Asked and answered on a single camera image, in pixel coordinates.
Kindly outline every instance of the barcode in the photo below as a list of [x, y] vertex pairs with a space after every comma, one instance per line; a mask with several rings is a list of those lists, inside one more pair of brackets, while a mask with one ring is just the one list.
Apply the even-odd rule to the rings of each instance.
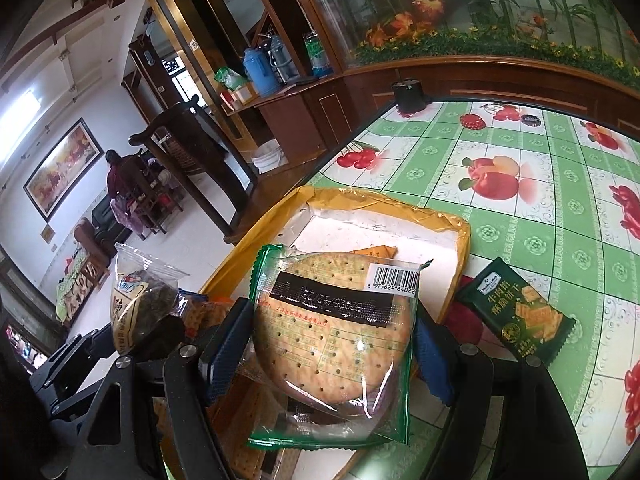
[[387, 292], [389, 294], [413, 297], [418, 285], [419, 274], [417, 270], [370, 264], [365, 288], [375, 292]]

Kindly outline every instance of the table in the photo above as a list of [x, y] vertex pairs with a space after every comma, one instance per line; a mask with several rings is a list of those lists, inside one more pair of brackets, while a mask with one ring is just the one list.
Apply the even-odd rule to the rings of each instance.
[[[348, 160], [358, 156], [347, 153], [367, 148], [376, 155], [370, 165], [370, 156], [355, 166]], [[576, 327], [549, 371], [590, 477], [609, 477], [630, 449], [624, 378], [640, 357], [640, 143], [588, 120], [522, 105], [433, 103], [412, 116], [387, 107], [309, 183], [380, 190], [463, 217], [472, 227], [466, 275], [500, 256], [574, 317]], [[479, 346], [512, 358], [496, 343], [485, 330]], [[428, 450], [444, 409], [411, 411]], [[493, 411], [499, 418], [499, 407]], [[491, 439], [484, 443], [476, 478], [486, 477], [492, 456]], [[383, 477], [373, 472], [385, 459], [372, 453], [368, 474], [366, 466], [351, 471], [360, 480]], [[388, 470], [394, 478], [404, 478], [395, 452], [380, 453], [396, 464]]]

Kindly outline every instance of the black cup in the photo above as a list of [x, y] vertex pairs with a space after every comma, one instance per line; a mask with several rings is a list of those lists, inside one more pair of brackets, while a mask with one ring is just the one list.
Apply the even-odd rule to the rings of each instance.
[[393, 84], [398, 111], [401, 114], [415, 114], [427, 107], [422, 84], [415, 79], [405, 79]]

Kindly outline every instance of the white floor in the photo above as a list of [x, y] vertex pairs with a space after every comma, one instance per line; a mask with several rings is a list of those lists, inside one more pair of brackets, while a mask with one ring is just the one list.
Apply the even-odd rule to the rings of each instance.
[[[199, 176], [194, 181], [220, 214], [230, 221], [235, 209], [218, 185], [208, 176]], [[190, 195], [186, 195], [182, 201], [182, 207], [184, 211], [177, 211], [165, 224], [167, 234], [151, 235], [146, 240], [131, 235], [126, 243], [188, 273], [187, 277], [180, 280], [179, 285], [185, 290], [197, 292], [230, 253], [233, 246], [224, 243], [222, 232]], [[69, 338], [76, 334], [85, 335], [91, 330], [100, 329], [110, 323], [114, 270], [115, 258], [110, 267], [111, 275], [102, 288], [94, 290], [87, 299], [71, 326]], [[101, 359], [86, 378], [84, 386], [103, 378], [116, 357], [117, 354], [114, 353], [109, 359]]]

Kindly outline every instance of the blue gripper pad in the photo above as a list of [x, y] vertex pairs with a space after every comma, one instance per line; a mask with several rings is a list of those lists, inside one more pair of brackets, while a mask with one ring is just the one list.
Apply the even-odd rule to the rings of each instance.
[[450, 371], [453, 366], [452, 360], [455, 359], [456, 347], [440, 348], [438, 344], [448, 344], [449, 341], [447, 337], [439, 337], [438, 330], [448, 329], [436, 325], [433, 320], [425, 320], [424, 316], [429, 314], [421, 304], [418, 305], [418, 310], [422, 310], [424, 314], [418, 312], [415, 320], [413, 336], [415, 358], [431, 394], [438, 397], [444, 405], [451, 406], [455, 392]]
[[200, 374], [210, 404], [226, 394], [254, 326], [254, 304], [239, 298], [202, 351]]

